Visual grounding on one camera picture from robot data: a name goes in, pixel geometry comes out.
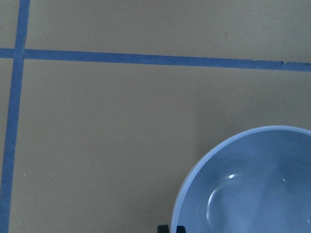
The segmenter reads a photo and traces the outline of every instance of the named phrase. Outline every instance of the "black object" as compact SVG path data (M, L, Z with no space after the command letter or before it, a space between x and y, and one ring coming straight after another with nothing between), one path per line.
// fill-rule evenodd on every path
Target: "black object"
M158 225L157 233L170 233L169 225ZM176 233L186 233L184 226L177 226Z
M186 233L186 228L184 226L177 226L176 233Z
M157 227L157 233L170 233L169 225L159 225Z

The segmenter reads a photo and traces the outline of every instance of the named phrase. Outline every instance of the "blue tape strip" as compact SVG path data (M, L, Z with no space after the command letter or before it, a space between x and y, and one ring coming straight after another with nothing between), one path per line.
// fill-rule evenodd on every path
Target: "blue tape strip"
M20 0L14 49L11 90L6 125L0 192L0 232L8 233L19 102L23 75L24 47L30 0Z
M13 58L14 49L0 48L0 58Z
M244 69L311 71L311 63L284 63L280 61L253 61L242 59L140 55L106 52L25 50L25 58L79 62L108 62L191 67L226 67Z

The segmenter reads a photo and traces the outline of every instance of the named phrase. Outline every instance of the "blue painter's tape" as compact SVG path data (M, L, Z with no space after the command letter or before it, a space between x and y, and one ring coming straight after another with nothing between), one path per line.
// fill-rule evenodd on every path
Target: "blue painter's tape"
M19 102L23 75L24 47L27 35L30 0L20 0L15 49L13 56L13 70L11 90L6 125L4 155L2 165L0 192L0 233L8 233L14 171L15 146L17 138L17 124Z
M13 58L14 49L0 48L0 58Z
M25 58L79 62L108 62L190 67L226 67L243 69L311 71L311 63L284 63L281 61L253 61L243 59L140 55L106 52L25 50Z

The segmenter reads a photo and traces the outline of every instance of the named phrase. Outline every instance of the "bowl rim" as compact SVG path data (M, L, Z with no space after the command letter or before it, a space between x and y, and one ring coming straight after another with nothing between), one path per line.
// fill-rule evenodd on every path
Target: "bowl rim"
M173 215L171 220L171 232L175 233L177 230L177 222L179 218L179 212L182 206L182 203L184 202L186 193L196 177L196 175L199 173L201 168L213 157L217 152L219 152L221 149L226 147L227 145L231 144L232 142L239 140L243 137L249 136L251 134L259 133L259 132L265 132L265 131L291 131L296 133L302 133L311 136L311 131L305 130L298 127L293 126L285 126L285 125L273 125L273 126L263 126L258 127L250 130L246 130L244 132L238 133L227 140L223 141L222 143L218 144L216 147L214 147L212 150L210 150L207 154L205 154L190 170L186 178L184 179L179 192L176 197L176 201L173 208Z

